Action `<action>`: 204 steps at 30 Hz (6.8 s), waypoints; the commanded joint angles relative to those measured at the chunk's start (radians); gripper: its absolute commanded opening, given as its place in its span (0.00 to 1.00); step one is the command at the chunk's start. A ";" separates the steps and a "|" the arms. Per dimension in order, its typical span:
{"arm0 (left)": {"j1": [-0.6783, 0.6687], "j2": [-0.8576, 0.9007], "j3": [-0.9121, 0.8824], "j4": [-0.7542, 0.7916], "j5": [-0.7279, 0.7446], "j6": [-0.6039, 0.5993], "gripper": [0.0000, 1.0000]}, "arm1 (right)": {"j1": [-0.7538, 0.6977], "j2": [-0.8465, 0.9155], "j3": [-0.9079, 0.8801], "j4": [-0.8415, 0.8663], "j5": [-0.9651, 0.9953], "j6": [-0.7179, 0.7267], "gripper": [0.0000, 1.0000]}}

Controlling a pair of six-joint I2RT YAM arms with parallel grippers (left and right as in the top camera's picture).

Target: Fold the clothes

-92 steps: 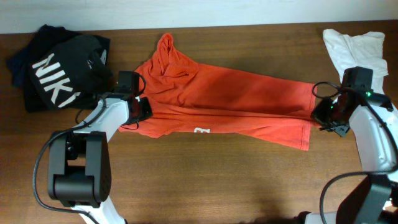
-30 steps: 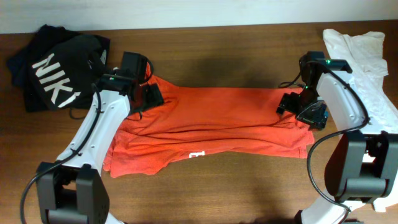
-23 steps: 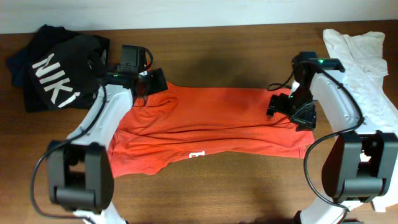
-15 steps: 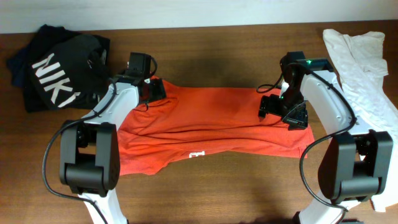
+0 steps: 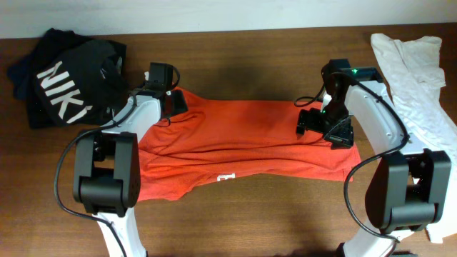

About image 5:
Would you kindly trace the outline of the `orange printed t-shirt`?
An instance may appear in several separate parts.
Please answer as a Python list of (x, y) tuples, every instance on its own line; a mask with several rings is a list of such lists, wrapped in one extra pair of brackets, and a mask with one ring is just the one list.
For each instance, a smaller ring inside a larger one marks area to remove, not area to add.
[(197, 186), (260, 173), (343, 181), (361, 161), (356, 146), (296, 135), (287, 101), (221, 101), (184, 92), (188, 111), (151, 126), (139, 142), (140, 201), (175, 201)]

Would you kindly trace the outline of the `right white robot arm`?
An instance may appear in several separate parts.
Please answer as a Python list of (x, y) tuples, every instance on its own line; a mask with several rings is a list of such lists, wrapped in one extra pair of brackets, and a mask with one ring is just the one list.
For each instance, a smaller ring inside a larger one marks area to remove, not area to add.
[[(374, 155), (351, 169), (343, 185), (343, 197), (359, 230), (341, 243), (336, 256), (409, 256), (396, 251), (401, 240), (430, 224), (444, 211), (451, 159), (440, 149), (427, 146), (406, 122), (389, 98), (382, 76), (374, 67), (351, 67), (346, 59), (331, 59), (321, 69), (323, 86), (319, 109), (300, 108), (296, 135), (321, 134), (332, 149), (354, 145), (351, 120), (361, 125)], [(365, 195), (367, 219), (354, 213), (348, 186), (361, 167), (378, 162)]]

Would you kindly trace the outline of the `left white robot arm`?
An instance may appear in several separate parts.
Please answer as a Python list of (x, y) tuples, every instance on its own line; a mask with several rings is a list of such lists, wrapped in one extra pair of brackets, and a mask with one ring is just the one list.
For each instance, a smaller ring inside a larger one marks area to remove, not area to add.
[(134, 211), (139, 141), (158, 122), (187, 110), (181, 90), (137, 90), (112, 121), (76, 142), (73, 196), (100, 226), (110, 256), (147, 256)]

